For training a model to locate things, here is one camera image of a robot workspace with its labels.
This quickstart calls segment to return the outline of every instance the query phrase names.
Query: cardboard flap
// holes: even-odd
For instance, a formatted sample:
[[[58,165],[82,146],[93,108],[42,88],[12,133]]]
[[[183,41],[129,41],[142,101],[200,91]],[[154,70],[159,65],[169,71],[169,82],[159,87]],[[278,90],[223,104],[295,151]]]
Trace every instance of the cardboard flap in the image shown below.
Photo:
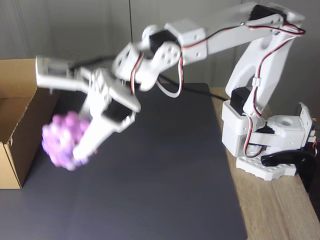
[[[19,189],[19,181],[2,142],[0,142],[0,189]]]
[[[30,97],[0,98],[0,141],[6,143],[23,117]]]
[[[50,121],[58,94],[39,88],[28,105],[23,118],[8,142],[14,167],[22,186],[42,138],[42,126]]]
[[[32,97],[37,90],[35,59],[0,60],[0,98]]]

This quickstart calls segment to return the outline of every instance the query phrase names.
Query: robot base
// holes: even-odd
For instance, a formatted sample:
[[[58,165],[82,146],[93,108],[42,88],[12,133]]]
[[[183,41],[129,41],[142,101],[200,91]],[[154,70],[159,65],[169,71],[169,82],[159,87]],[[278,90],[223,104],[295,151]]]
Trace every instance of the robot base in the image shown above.
[[[265,181],[271,181],[282,176],[296,175],[296,166],[294,164],[279,164],[278,166],[264,166],[261,164],[260,157],[248,158],[237,157],[235,166],[238,169],[245,170],[256,177],[262,178]]]

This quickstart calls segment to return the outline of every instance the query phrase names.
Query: white robotic arm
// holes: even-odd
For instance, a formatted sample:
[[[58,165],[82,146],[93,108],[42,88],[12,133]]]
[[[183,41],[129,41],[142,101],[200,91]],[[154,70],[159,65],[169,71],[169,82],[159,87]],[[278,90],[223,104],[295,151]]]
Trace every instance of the white robotic arm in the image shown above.
[[[247,161],[250,153],[258,152],[256,157],[260,157],[296,150],[309,140],[312,120],[306,107],[301,117],[276,116],[267,122],[261,118],[280,80],[291,40],[304,34],[299,28],[303,20],[303,16],[287,8],[250,2],[222,11],[201,26],[188,19],[167,23],[164,29],[151,25],[144,30],[141,42],[129,43],[118,54],[112,74],[102,68],[92,72],[83,67],[70,71],[66,62],[57,64],[52,59],[37,58],[37,84],[87,94],[80,114],[91,116],[92,121],[73,151],[75,158],[82,158],[91,155],[113,132],[123,131],[135,121],[141,109],[135,97],[136,88],[148,91],[157,84],[165,94],[176,98],[183,89],[183,66],[251,42],[226,86],[231,100],[224,102],[222,109],[222,142],[238,157],[237,165],[241,167],[238,162]],[[148,52],[152,52],[152,59],[144,57]],[[179,88],[177,92],[168,92],[158,77],[175,65]],[[252,76],[253,90],[244,89]],[[130,82],[130,88],[124,82]],[[256,132],[266,125],[273,129],[273,134]],[[258,176],[269,178],[264,173]]]

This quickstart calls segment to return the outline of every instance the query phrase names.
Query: wooden table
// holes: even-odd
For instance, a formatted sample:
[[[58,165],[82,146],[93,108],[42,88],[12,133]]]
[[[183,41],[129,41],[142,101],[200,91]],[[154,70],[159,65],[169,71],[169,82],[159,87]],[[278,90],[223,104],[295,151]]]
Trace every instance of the wooden table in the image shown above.
[[[222,87],[211,92],[227,96]],[[222,130],[222,101],[212,101]],[[236,158],[226,155],[249,240],[320,240],[320,223],[299,175],[264,181],[236,168]]]

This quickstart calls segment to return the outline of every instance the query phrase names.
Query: pink bumpy ball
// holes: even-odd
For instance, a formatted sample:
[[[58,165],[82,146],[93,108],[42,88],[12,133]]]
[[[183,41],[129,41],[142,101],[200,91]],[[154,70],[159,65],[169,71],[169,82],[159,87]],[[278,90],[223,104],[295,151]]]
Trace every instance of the pink bumpy ball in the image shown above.
[[[42,147],[56,167],[73,171],[89,161],[88,157],[76,160],[73,156],[74,147],[80,142],[89,123],[70,111],[66,116],[54,115],[52,123],[43,126]]]

